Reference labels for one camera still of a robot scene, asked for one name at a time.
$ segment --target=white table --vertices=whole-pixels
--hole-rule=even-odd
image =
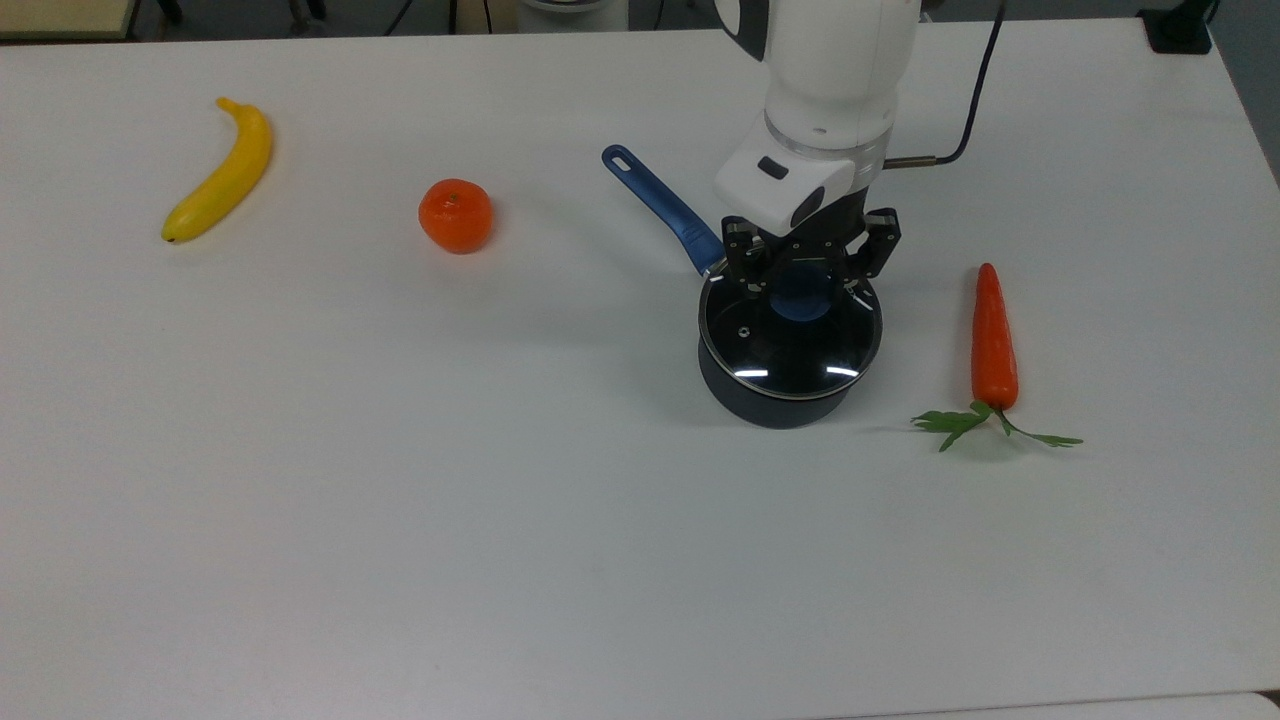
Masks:
[[[922,27],[893,154],[986,24]],[[879,357],[744,425],[700,281],[600,165],[713,224],[767,76],[716,32],[0,49],[0,711],[783,719],[1280,685],[1280,192],[1219,56],[1009,23],[968,154],[887,173]],[[172,205],[278,133],[218,228]],[[417,227],[497,200],[481,254]],[[974,268],[1030,429],[945,455]]]

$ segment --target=plastic fruit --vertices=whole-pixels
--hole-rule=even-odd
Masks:
[[[449,178],[426,191],[417,206],[417,222],[449,252],[475,252],[493,229],[493,204],[479,184]]]
[[[257,108],[225,97],[218,106],[236,119],[236,145],[223,164],[169,214],[160,237],[184,242],[214,227],[253,190],[271,159],[271,124]]]

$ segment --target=floor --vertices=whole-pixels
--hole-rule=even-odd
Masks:
[[[718,27],[713,0],[628,0],[631,29]],[[140,0],[134,35],[142,41],[230,40],[383,35],[403,0],[326,0],[328,17],[297,26],[289,0],[179,0],[180,24],[168,26],[155,0]],[[396,35],[448,32],[449,0],[411,0]],[[943,0],[936,22],[982,20],[997,0]],[[1171,8],[1175,0],[1011,0],[1010,19],[1133,17],[1144,6]],[[297,5],[306,8],[303,0]],[[1222,0],[1213,36],[1253,122],[1272,173],[1280,178],[1280,3]]]

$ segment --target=orange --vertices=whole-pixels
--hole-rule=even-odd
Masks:
[[[449,178],[431,186],[417,206],[417,222],[449,252],[475,252],[493,229],[493,202],[483,187]]]

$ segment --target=green leaf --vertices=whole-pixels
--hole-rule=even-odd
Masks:
[[[947,438],[942,441],[942,447],[938,452],[945,452],[951,447],[960,436],[980,425],[987,418],[991,416],[991,407],[987,407],[982,402],[974,402],[970,405],[973,413],[943,413],[941,410],[931,410],[923,415],[911,418],[916,428],[929,433],[947,433]]]
[[[1043,442],[1044,445],[1047,445],[1050,447],[1071,447],[1071,446],[1080,445],[1082,442],[1084,442],[1083,439],[1074,438],[1074,437],[1032,434],[1032,433],[1029,433],[1029,432],[1019,428],[1018,425],[1010,423],[1009,418],[1005,418],[1005,414],[1002,411],[996,410],[996,415],[1000,418],[1000,424],[1004,425],[1004,428],[1005,428],[1005,434],[1012,434],[1012,433],[1023,434],[1023,436],[1027,436],[1027,437],[1029,437],[1032,439]]]
[[[1082,442],[1084,442],[1083,439],[1076,438],[1076,437],[1038,436],[1038,434],[1030,434],[1030,433],[1023,433],[1023,434],[1027,436],[1027,437],[1029,437],[1029,438],[1038,439],[1038,441],[1043,442],[1044,445],[1047,445],[1050,447],[1074,447],[1074,446],[1080,445]]]
[[[911,418],[915,427],[931,433],[954,433],[968,430],[987,418],[974,413],[942,413],[931,410],[923,415]]]
[[[938,452],[946,452],[947,448],[951,447],[951,445],[955,443],[955,441],[960,439],[960,436],[963,436],[965,430],[956,430],[948,434],[947,439],[942,441],[942,447],[938,448]]]
[[[974,400],[973,402],[970,402],[969,409],[977,413],[978,415],[982,415],[983,420],[991,418],[992,413],[996,413],[996,410],[992,410],[991,405],[987,405],[980,400]]]

